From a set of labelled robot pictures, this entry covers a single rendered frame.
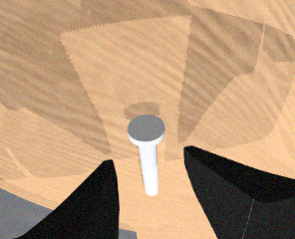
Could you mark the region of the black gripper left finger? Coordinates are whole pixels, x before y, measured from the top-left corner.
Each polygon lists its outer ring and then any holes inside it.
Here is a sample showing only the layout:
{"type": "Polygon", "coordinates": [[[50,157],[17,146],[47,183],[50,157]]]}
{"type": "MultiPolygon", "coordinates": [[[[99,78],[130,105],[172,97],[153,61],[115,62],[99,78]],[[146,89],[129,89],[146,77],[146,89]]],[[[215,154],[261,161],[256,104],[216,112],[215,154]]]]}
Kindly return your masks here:
{"type": "Polygon", "coordinates": [[[63,202],[15,239],[119,239],[119,177],[105,159],[63,202]]]}

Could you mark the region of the white headed pin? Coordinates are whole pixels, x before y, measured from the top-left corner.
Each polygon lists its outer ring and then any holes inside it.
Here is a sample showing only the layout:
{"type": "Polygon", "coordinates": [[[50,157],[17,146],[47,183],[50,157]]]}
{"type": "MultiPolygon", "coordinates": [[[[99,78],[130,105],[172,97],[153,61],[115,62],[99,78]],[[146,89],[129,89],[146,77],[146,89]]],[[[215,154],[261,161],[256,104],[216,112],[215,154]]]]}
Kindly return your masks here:
{"type": "Polygon", "coordinates": [[[140,147],[144,183],[147,195],[158,192],[158,167],[156,167],[156,144],[164,136],[164,124],[155,116],[139,116],[128,126],[129,138],[140,147]]]}

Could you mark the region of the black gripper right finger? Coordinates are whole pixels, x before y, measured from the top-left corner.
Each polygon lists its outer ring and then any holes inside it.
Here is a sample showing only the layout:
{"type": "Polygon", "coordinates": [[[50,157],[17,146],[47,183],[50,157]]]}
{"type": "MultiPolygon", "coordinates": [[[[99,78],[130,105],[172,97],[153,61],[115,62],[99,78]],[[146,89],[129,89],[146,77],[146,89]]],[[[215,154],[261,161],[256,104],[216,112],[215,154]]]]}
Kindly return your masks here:
{"type": "Polygon", "coordinates": [[[184,168],[218,239],[295,239],[295,179],[187,146],[184,168]]]}

